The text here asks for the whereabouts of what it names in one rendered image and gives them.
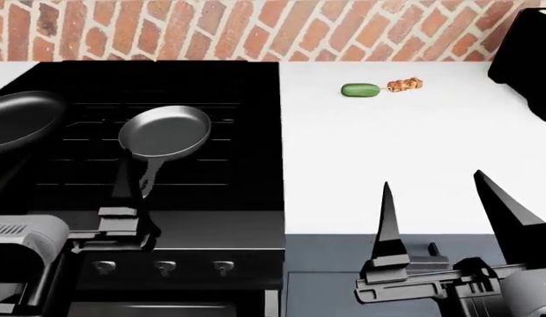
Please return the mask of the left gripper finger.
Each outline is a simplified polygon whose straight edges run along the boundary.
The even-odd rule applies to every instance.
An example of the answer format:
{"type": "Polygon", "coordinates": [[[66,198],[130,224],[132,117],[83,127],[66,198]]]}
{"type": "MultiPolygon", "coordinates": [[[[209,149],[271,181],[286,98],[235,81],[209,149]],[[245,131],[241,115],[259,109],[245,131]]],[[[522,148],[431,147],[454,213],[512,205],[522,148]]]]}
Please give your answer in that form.
{"type": "Polygon", "coordinates": [[[124,152],[107,201],[99,209],[100,232],[138,232],[142,224],[143,198],[131,152],[124,152]]]}
{"type": "Polygon", "coordinates": [[[13,160],[13,164],[0,172],[0,198],[6,197],[10,192],[14,192],[20,187],[21,171],[25,170],[31,160],[32,154],[28,153],[18,160],[13,160]]]}

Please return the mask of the brown meat skewer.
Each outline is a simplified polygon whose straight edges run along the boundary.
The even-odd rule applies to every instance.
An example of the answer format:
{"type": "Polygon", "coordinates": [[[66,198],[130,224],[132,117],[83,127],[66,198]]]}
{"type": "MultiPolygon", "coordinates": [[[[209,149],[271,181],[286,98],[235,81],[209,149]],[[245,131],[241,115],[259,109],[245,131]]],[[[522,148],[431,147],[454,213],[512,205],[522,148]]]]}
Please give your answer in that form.
{"type": "Polygon", "coordinates": [[[424,81],[416,77],[411,77],[406,79],[389,81],[385,86],[382,86],[380,89],[387,92],[406,92],[409,90],[421,89],[423,86],[424,81]]]}

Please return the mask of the large dark frying pan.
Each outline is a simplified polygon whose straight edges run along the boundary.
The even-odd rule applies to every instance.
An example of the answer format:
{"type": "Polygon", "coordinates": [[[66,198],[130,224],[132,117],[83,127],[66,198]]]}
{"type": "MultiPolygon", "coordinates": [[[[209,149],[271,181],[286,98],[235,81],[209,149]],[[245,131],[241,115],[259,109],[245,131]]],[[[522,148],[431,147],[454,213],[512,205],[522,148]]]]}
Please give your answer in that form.
{"type": "Polygon", "coordinates": [[[44,139],[63,123],[67,104],[52,92],[15,92],[0,97],[0,155],[44,139]]]}

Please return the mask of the green pickle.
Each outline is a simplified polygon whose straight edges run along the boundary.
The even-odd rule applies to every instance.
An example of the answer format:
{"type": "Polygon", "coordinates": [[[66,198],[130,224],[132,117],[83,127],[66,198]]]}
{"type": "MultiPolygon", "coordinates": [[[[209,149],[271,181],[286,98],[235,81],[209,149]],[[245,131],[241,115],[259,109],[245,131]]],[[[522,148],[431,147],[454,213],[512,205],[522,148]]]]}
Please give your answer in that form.
{"type": "Polygon", "coordinates": [[[340,93],[344,97],[371,98],[380,94],[381,88],[374,84],[344,84],[340,93]]]}

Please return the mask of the black countertop appliance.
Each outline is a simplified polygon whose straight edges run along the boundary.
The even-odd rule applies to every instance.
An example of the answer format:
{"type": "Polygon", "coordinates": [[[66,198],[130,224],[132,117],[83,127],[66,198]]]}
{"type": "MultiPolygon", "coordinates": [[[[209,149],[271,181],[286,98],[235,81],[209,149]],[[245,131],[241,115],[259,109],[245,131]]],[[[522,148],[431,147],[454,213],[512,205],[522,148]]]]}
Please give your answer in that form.
{"type": "Polygon", "coordinates": [[[546,8],[520,10],[492,59],[488,77],[507,85],[546,122],[546,8]]]}

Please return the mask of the small grey frying pan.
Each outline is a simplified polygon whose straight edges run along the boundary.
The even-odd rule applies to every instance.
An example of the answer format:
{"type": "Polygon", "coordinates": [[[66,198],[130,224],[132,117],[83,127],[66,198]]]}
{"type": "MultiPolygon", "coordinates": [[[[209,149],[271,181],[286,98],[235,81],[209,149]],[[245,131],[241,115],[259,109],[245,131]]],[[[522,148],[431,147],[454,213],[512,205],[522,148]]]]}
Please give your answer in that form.
{"type": "Polygon", "coordinates": [[[142,197],[155,184],[158,170],[168,161],[186,158],[209,139],[210,117],[195,107],[155,107],[135,115],[123,124],[118,142],[127,152],[125,158],[147,163],[139,180],[142,197]]]}

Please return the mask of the black cooking stove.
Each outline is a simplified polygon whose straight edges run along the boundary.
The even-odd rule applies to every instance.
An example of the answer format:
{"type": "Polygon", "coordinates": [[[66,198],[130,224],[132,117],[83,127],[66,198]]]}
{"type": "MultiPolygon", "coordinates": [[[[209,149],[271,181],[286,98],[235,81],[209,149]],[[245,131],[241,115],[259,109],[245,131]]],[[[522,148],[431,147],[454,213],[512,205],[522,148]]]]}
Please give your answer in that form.
{"type": "Polygon", "coordinates": [[[277,63],[64,61],[0,63],[0,97],[52,92],[67,110],[40,142],[0,155],[0,172],[28,153],[0,216],[50,215],[95,231],[113,189],[124,123],[155,107],[210,117],[205,144],[166,162],[143,198],[160,229],[151,251],[85,256],[67,317],[281,317],[284,179],[277,63]],[[98,274],[92,263],[113,261],[98,274]],[[175,261],[161,276],[155,261],[175,261]],[[220,276],[214,261],[235,263],[220,276]]]}

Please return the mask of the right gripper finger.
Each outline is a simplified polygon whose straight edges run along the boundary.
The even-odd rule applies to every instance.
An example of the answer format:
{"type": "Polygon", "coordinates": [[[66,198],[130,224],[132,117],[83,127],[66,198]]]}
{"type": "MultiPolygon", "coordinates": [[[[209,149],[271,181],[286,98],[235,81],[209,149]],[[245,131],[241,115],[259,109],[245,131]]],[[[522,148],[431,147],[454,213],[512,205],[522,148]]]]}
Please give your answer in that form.
{"type": "Polygon", "coordinates": [[[373,242],[371,259],[364,264],[364,276],[406,276],[410,257],[403,244],[395,214],[392,191],[384,183],[380,222],[373,242]]]}
{"type": "Polygon", "coordinates": [[[476,171],[473,178],[505,262],[546,266],[546,222],[508,195],[483,171],[476,171]]]}

